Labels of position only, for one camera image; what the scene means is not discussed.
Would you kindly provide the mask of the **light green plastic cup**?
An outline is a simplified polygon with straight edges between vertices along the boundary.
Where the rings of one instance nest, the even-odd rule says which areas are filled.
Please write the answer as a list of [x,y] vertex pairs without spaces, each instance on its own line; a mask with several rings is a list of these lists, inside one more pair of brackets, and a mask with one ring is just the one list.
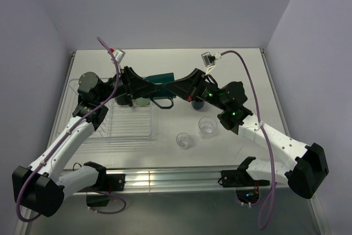
[[138,106],[149,106],[150,105],[150,99],[149,98],[143,98],[143,97],[140,97],[138,99],[135,99],[135,103],[136,105]]

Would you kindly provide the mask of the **dark green mug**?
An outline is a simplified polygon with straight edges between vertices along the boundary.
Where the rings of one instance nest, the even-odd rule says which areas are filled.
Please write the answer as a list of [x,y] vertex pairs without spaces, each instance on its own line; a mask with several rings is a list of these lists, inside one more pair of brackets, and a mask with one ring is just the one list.
[[[146,81],[149,81],[150,83],[153,83],[155,85],[164,85],[167,83],[171,83],[174,81],[174,73],[164,73],[164,74],[158,74],[158,75],[150,75],[147,77],[144,77]],[[158,92],[155,92],[152,94],[149,99],[151,102],[153,102],[158,108],[163,109],[163,110],[168,110],[171,109],[174,106],[173,99],[176,96],[171,93],[170,91],[166,90],[165,88],[161,88]],[[170,105],[169,106],[162,106],[160,105],[157,100],[169,100]]]

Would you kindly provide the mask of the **black mug cream interior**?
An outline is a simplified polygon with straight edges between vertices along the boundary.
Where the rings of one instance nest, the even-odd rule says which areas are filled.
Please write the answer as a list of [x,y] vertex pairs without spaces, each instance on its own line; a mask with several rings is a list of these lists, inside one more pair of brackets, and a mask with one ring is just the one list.
[[120,106],[133,107],[133,99],[129,95],[121,95],[115,97],[114,100]]

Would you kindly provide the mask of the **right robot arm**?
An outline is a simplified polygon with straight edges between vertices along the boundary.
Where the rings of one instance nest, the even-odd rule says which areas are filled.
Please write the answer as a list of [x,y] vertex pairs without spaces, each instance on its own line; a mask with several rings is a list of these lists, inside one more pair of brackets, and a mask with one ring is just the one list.
[[280,159],[274,166],[252,160],[238,172],[243,185],[251,185],[255,180],[272,180],[287,184],[298,196],[310,199],[329,174],[321,145],[296,141],[244,107],[248,98],[242,82],[232,81],[219,88],[213,77],[194,69],[188,76],[168,83],[164,88],[185,101],[203,100],[219,108],[221,113],[217,117],[226,130],[268,148]]

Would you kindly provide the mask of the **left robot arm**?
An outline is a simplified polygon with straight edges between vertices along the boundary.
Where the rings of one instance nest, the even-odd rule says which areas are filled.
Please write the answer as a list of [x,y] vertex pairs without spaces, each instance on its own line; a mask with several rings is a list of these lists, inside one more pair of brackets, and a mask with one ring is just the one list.
[[[107,169],[94,162],[83,164],[78,170],[61,175],[65,166],[82,143],[103,123],[111,99],[121,105],[132,105],[134,99],[154,98],[163,85],[138,76],[130,67],[117,70],[107,81],[94,72],[79,78],[78,105],[64,131],[29,166],[17,167],[12,174],[16,214],[23,222],[32,222],[38,216],[50,217],[66,198],[82,189],[101,192],[107,185]],[[26,218],[22,208],[37,216]]]

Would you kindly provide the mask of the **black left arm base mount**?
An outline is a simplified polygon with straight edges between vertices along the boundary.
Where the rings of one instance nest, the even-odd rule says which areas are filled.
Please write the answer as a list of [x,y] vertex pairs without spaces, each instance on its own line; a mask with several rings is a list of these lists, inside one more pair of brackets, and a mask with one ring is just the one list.
[[106,176],[98,184],[88,187],[86,190],[88,192],[95,193],[94,195],[86,196],[86,205],[90,209],[97,211],[101,207],[106,207],[110,202],[121,201],[123,206],[119,212],[126,208],[126,201],[119,196],[115,196],[116,192],[121,192],[124,190],[126,175],[124,173],[117,174],[106,174]]

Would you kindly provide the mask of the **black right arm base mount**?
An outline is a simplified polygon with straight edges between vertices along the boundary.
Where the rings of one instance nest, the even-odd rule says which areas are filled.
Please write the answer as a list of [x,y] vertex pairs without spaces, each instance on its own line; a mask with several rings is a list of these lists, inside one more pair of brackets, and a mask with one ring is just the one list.
[[245,170],[222,170],[221,177],[217,181],[223,188],[238,187],[266,187],[270,185],[268,180],[254,180]]

